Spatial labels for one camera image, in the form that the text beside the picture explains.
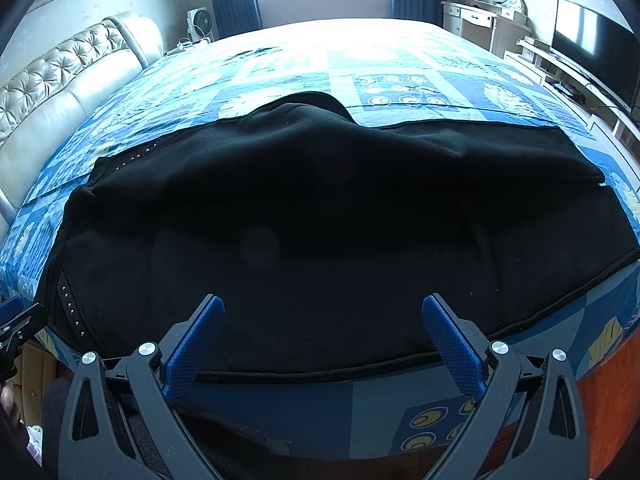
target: white leather headboard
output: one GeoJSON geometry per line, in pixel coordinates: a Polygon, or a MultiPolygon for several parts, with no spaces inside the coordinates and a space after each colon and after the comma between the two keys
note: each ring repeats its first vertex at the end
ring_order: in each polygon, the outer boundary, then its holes
{"type": "Polygon", "coordinates": [[[123,12],[63,41],[0,88],[0,242],[55,149],[163,54],[158,26],[123,12]]]}

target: television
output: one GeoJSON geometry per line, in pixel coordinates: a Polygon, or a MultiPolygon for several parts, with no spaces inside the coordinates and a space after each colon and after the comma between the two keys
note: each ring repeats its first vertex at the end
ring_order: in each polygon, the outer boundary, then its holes
{"type": "Polygon", "coordinates": [[[640,88],[640,42],[630,30],[591,9],[558,0],[551,48],[633,111],[640,88]]]}

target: headboard cushion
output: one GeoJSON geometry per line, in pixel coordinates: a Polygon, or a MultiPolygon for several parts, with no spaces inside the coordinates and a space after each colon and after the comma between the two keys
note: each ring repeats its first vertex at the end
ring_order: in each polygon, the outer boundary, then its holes
{"type": "Polygon", "coordinates": [[[0,243],[55,149],[163,53],[158,26],[123,12],[63,41],[0,88],[0,243]]]}

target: yellow circle print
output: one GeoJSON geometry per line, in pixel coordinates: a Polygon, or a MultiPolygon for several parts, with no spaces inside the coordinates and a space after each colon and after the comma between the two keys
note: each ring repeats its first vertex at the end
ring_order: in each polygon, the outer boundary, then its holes
{"type": "Polygon", "coordinates": [[[409,426],[412,428],[426,428],[427,426],[435,424],[439,420],[445,418],[448,411],[449,409],[445,406],[430,408],[414,416],[413,420],[409,423],[409,426]]]}
{"type": "Polygon", "coordinates": [[[410,436],[402,443],[402,450],[404,451],[417,451],[423,447],[427,447],[429,444],[435,442],[436,436],[434,433],[419,433],[414,436],[410,436]]]}
{"type": "Polygon", "coordinates": [[[467,402],[465,402],[462,406],[460,406],[460,415],[466,415],[467,413],[469,413],[472,409],[474,408],[474,402],[473,399],[468,400],[467,402]]]}
{"type": "Polygon", "coordinates": [[[462,428],[462,424],[457,425],[455,428],[453,428],[453,430],[449,431],[447,440],[453,440],[458,436],[458,433],[460,433],[460,429],[462,428]]]}

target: silver screw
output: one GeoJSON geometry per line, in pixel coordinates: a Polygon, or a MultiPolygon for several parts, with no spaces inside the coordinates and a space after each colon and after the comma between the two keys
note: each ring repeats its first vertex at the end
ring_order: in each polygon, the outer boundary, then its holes
{"type": "Polygon", "coordinates": [[[491,343],[491,350],[493,350],[497,354],[504,355],[509,351],[509,346],[507,345],[507,343],[504,343],[502,341],[494,341],[493,343],[491,343]]]}
{"type": "Polygon", "coordinates": [[[553,352],[551,352],[551,355],[556,361],[565,361],[566,359],[566,354],[559,348],[556,348],[553,352]]]}
{"type": "Polygon", "coordinates": [[[140,345],[140,348],[138,348],[138,352],[140,355],[151,355],[155,351],[156,345],[154,345],[153,343],[143,343],[142,345],[140,345]]]}
{"type": "Polygon", "coordinates": [[[95,352],[87,352],[82,356],[82,362],[86,365],[90,365],[95,361],[95,352]]]}

